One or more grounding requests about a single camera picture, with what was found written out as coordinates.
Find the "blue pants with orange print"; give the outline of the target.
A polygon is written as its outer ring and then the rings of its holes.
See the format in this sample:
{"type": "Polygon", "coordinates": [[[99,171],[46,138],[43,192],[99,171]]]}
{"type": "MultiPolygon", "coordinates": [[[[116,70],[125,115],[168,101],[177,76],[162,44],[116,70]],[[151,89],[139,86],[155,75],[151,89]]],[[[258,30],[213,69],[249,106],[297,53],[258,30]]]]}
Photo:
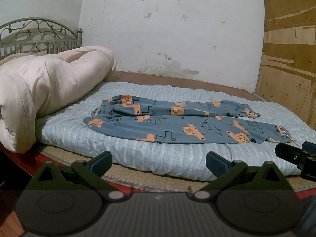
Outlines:
{"type": "Polygon", "coordinates": [[[167,144],[290,143],[282,126],[257,122],[260,114],[233,101],[168,102],[131,95],[103,100],[83,122],[117,138],[167,144]]]}

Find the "light blue striped bed quilt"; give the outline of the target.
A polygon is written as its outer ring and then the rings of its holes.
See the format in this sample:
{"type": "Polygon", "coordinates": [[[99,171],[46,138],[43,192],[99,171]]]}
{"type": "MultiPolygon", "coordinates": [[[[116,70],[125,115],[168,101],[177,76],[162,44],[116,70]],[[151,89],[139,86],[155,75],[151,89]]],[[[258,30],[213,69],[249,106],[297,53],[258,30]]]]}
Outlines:
{"type": "Polygon", "coordinates": [[[155,174],[210,181],[206,155],[213,151],[251,166],[273,161],[286,176],[295,165],[274,152],[280,142],[315,141],[294,113],[271,102],[173,86],[103,82],[88,95],[36,121],[44,144],[155,174]]]}

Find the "brown wooden bed base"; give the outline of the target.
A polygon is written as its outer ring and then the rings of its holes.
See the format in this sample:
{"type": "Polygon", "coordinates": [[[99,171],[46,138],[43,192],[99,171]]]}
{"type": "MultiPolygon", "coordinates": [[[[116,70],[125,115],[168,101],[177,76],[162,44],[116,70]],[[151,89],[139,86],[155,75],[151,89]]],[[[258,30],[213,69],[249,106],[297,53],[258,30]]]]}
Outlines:
{"type": "MultiPolygon", "coordinates": [[[[249,93],[244,89],[227,87],[197,80],[173,78],[170,76],[159,76],[152,74],[140,74],[132,72],[115,72],[109,77],[110,82],[129,82],[145,86],[163,84],[172,87],[190,88],[193,90],[204,89],[208,91],[219,91],[232,96],[245,98],[250,101],[264,102],[264,98],[256,93],[249,93]]],[[[19,180],[29,179],[46,161],[54,161],[57,165],[69,165],[81,159],[81,155],[66,151],[53,146],[36,143],[30,152],[25,154],[14,153],[1,147],[1,162],[8,166],[10,174],[19,180]]],[[[287,178],[299,197],[306,198],[315,194],[315,182],[302,179],[299,176],[287,178]]],[[[106,173],[105,180],[116,188],[128,192],[131,188],[137,191],[183,191],[196,190],[206,184],[204,181],[193,181],[184,178],[163,176],[150,172],[129,169],[115,164],[106,173]]]]}

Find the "plywood board panel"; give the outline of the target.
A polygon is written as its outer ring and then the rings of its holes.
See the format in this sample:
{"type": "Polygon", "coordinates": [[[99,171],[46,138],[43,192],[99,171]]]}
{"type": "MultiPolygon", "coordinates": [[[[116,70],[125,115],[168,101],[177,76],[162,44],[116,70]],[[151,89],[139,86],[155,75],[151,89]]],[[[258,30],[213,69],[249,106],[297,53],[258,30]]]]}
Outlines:
{"type": "Polygon", "coordinates": [[[315,0],[265,0],[256,93],[315,128],[315,0]]]}

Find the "grey metal ornate headboard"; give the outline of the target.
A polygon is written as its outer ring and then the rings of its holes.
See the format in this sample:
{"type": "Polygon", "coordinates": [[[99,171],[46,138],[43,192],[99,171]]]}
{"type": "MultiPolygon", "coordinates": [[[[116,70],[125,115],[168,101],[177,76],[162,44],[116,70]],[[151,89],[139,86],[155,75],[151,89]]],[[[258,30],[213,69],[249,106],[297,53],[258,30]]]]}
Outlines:
{"type": "Polygon", "coordinates": [[[1,59],[13,54],[57,54],[79,48],[83,30],[46,18],[21,18],[1,25],[1,59]]]}

